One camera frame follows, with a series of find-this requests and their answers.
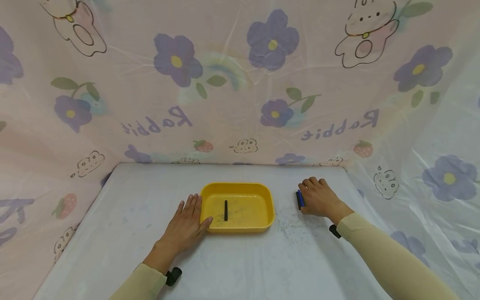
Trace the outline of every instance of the rabbit cartoon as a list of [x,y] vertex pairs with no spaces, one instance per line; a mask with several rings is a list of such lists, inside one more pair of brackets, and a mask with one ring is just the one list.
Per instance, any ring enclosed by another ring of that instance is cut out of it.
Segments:
[[39,0],[43,9],[53,17],[53,24],[60,36],[71,41],[85,56],[95,52],[105,53],[107,45],[93,24],[92,11],[83,1]]
[[345,24],[345,37],[335,48],[345,68],[377,61],[383,54],[387,39],[395,33],[399,21],[392,0],[356,0],[353,13]]

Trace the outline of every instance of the strawberry print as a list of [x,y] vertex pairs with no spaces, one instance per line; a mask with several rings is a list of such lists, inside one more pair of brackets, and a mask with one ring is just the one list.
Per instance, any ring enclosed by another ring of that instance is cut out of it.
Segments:
[[57,208],[52,212],[57,219],[63,220],[75,209],[77,206],[77,195],[67,194],[60,199]]
[[360,141],[353,147],[353,152],[363,158],[371,157],[373,154],[373,146],[369,142]]
[[213,145],[210,142],[207,142],[205,140],[201,141],[193,141],[195,144],[193,147],[195,150],[200,151],[200,152],[210,152],[213,150]]

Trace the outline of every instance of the yellow plastic tray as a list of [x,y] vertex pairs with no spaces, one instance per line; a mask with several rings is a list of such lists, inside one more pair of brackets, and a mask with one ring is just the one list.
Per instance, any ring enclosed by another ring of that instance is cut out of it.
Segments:
[[[209,232],[262,232],[275,219],[272,194],[259,183],[212,182],[201,192],[204,220],[213,217]],[[225,200],[228,201],[228,221],[225,221]]]

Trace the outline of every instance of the marker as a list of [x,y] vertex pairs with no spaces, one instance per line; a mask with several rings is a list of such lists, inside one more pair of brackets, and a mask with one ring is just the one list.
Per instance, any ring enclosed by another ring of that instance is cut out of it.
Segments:
[[303,201],[303,196],[301,195],[300,190],[296,191],[295,194],[297,195],[297,204],[298,204],[299,210],[300,210],[300,208],[305,206],[305,202]]
[[224,221],[228,221],[228,201],[225,200],[225,213],[223,217]]

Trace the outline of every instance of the white table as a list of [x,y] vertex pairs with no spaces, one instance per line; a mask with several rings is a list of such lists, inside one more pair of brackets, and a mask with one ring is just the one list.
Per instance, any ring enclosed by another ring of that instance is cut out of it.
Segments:
[[342,168],[120,164],[35,299],[107,299],[160,238],[179,201],[213,181],[266,185],[275,222],[261,234],[208,234],[174,263],[183,275],[162,299],[390,299],[353,247],[328,231],[329,220],[299,212],[297,184],[313,175],[385,229]]

